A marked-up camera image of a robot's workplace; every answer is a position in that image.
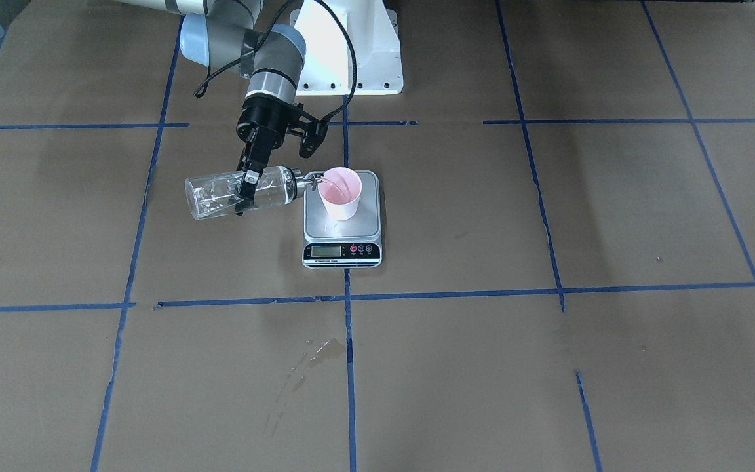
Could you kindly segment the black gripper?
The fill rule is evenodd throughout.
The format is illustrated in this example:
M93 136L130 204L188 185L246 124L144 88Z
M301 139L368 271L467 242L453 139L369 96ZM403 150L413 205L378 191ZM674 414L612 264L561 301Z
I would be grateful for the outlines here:
M305 137L305 125L300 121L303 113L301 104L290 104L269 94L249 96L242 106L239 122L236 124L237 136L245 144L237 170L243 173L240 184L236 187L240 201L235 207L235 215L273 207L267 197L258 203L258 186L273 149L284 143L287 135ZM273 131L275 139L271 146L252 146L255 134L260 128Z

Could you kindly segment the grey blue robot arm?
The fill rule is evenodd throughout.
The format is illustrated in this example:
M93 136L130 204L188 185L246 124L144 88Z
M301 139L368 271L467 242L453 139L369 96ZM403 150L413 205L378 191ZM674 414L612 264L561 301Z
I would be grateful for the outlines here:
M179 15L180 50L206 66L200 98L219 75L233 71L248 80L237 136L245 144L231 173L188 178L185 196L197 220L242 215L281 207L305 192L300 170L270 165L287 135L300 138L300 155L309 157L326 134L323 121L296 102L296 85L305 67L305 39L294 28L272 24L255 30L261 1L141 1L140 6Z

